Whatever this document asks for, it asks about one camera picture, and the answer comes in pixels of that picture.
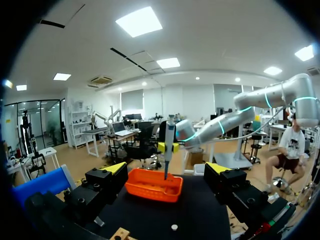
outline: square ceiling light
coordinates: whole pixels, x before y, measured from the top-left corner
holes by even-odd
[[[268,67],[263,72],[266,73],[266,74],[274,76],[274,75],[277,75],[277,74],[281,73],[282,70],[280,68],[275,67],[275,66],[271,66],[271,67]]]
[[[162,29],[155,12],[150,6],[129,13],[115,22],[133,38]]]
[[[68,78],[70,78],[71,74],[67,74],[67,73],[57,73],[53,80],[58,80],[58,81],[67,81]]]
[[[15,86],[17,91],[25,91],[27,90],[27,85],[17,85]]]
[[[312,45],[309,45],[300,49],[294,55],[296,55],[298,58],[300,58],[304,62],[314,57],[314,49]]]
[[[159,64],[162,69],[180,67],[180,63],[176,57],[158,60],[156,63]]]

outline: white cap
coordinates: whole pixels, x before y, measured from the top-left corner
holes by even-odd
[[[171,226],[171,229],[172,229],[173,231],[176,231],[176,230],[178,229],[178,225],[173,224],[173,225]]]

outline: white robotic arm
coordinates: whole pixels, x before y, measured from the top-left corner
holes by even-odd
[[[276,108],[295,103],[296,121],[302,127],[314,127],[319,124],[320,106],[307,74],[295,75],[287,81],[252,92],[236,95],[236,112],[223,114],[209,121],[199,131],[195,131],[190,120],[176,124],[176,138],[185,142],[186,149],[206,143],[213,138],[243,124],[255,117],[253,106]]]

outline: orange basket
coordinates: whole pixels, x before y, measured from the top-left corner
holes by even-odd
[[[164,172],[135,168],[128,174],[125,188],[128,193],[146,199],[175,203],[181,194],[183,178]]]

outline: ceiling light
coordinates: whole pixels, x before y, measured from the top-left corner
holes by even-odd
[[[115,22],[133,38],[162,29],[150,6],[129,13]]]
[[[11,88],[11,89],[12,89],[12,87],[14,86],[13,83],[10,82],[9,80],[5,80],[5,81],[4,81],[4,85],[7,86],[7,87],[9,87],[9,88]]]
[[[300,49],[294,55],[296,55],[298,58],[300,58],[304,62],[314,57],[314,49],[312,45],[309,45]]]
[[[25,91],[27,90],[27,85],[17,85],[15,86],[17,91]]]
[[[180,63],[176,57],[158,60],[156,63],[159,64],[162,69],[180,67]]]
[[[68,78],[70,78],[71,74],[67,74],[67,73],[57,73],[53,80],[58,80],[58,81],[67,81]]]
[[[277,74],[281,73],[282,70],[280,68],[275,67],[275,66],[271,66],[271,67],[268,67],[263,72],[266,73],[266,74],[274,76],[274,75],[277,75]]]

